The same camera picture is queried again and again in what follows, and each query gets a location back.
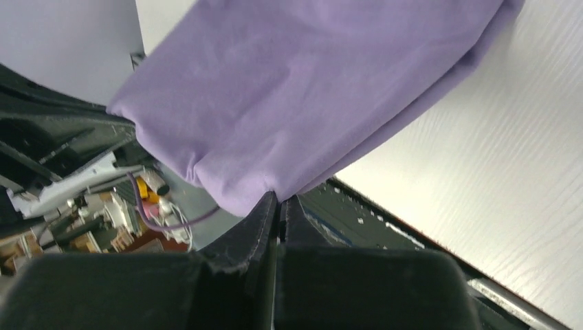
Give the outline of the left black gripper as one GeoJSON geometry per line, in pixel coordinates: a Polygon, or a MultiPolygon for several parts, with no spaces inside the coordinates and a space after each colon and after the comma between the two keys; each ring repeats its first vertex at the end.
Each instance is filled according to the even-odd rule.
{"type": "Polygon", "coordinates": [[[108,154],[116,167],[151,163],[130,121],[1,66],[2,186],[39,192],[108,154]]]}

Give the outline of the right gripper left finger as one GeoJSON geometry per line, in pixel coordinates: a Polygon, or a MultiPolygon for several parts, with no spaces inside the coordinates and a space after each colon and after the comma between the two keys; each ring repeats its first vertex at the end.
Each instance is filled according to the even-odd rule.
{"type": "Polygon", "coordinates": [[[278,202],[199,252],[46,254],[16,277],[2,329],[273,329],[278,202]]]}

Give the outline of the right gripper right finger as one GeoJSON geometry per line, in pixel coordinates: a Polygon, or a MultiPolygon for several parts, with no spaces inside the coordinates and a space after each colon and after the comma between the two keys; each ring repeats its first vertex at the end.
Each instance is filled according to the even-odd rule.
{"type": "Polygon", "coordinates": [[[308,237],[297,197],[280,206],[278,329],[480,329],[456,262],[441,252],[333,247],[308,237]]]}

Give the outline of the purple t shirt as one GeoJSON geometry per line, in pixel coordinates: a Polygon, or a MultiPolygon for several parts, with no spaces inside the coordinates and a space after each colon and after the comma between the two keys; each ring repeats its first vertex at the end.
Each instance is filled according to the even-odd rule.
{"type": "Polygon", "coordinates": [[[197,1],[107,106],[229,213],[306,192],[435,105],[522,1],[197,1]]]}

